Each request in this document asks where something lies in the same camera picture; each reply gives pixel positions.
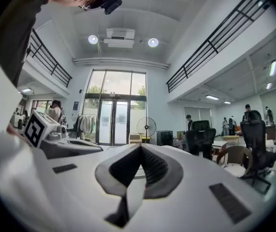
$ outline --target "white ceiling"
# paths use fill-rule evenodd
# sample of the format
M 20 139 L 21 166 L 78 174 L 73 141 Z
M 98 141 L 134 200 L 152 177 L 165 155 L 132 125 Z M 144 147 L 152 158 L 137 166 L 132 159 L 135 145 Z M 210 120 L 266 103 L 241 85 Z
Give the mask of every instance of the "white ceiling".
M 180 100 L 223 105 L 224 101 L 234 102 L 264 93 L 269 82 L 276 87 L 276 74 L 269 75 L 271 62 L 276 60 L 276 36 L 255 49 Z M 207 99 L 206 95 L 218 97 L 219 101 Z
M 31 91 L 23 93 L 24 89 L 30 88 Z M 22 94 L 32 97 L 32 95 L 46 95 L 46 94 L 55 94 L 51 89 L 44 86 L 39 81 L 34 80 L 29 74 L 22 70 L 19 76 L 18 81 L 18 91 Z
M 86 13 L 79 7 L 64 7 L 52 3 L 42 8 L 35 28 L 53 19 L 73 58 L 99 57 L 97 45 L 88 42 L 89 35 L 97 35 L 99 40 L 103 40 L 107 28 L 135 29 L 133 49 L 108 48 L 106 44 L 99 43 L 100 56 L 164 62 L 167 47 L 186 10 L 189 6 L 195 6 L 191 1 L 123 0 L 123 4 L 110 15 L 105 15 L 102 9 Z M 149 38 L 157 38 L 159 45 L 150 48 L 147 43 Z

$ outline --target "black metal railing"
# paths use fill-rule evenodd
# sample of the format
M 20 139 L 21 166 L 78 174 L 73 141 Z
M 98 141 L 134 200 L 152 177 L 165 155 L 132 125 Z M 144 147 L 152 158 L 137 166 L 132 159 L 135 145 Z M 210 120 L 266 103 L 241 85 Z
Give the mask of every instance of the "black metal railing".
M 33 29 L 30 37 L 30 56 L 36 60 L 51 76 L 58 79 L 64 86 L 68 87 L 71 75 L 52 56 L 47 47 L 41 41 Z
M 166 82 L 170 93 L 229 45 L 270 6 L 269 0 L 241 0 Z

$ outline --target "fluorescent light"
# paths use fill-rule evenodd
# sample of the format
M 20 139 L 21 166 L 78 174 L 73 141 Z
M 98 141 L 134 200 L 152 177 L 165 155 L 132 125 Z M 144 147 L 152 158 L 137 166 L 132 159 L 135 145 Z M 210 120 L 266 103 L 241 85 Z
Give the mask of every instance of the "fluorescent light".
M 272 83 L 268 83 L 267 89 L 270 89 L 272 87 Z
M 271 69 L 270 69 L 270 76 L 273 76 L 276 72 L 276 61 L 272 61 L 271 63 Z
M 219 98 L 211 96 L 211 95 L 207 95 L 206 98 L 216 100 L 216 101 L 219 100 Z
M 98 37 L 96 35 L 90 35 L 89 38 L 88 38 L 88 41 L 91 43 L 91 44 L 97 44 L 98 42 Z
M 148 45 L 150 47 L 157 47 L 158 46 L 158 39 L 156 39 L 156 38 L 149 39 Z

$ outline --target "standing fan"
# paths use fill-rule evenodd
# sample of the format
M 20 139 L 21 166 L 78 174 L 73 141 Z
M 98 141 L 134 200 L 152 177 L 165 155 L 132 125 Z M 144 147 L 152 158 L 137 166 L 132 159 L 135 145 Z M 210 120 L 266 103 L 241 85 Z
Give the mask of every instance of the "standing fan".
M 156 132 L 156 123 L 149 117 L 141 118 L 137 123 L 137 131 L 141 136 L 146 137 L 147 140 L 148 137 L 152 137 Z

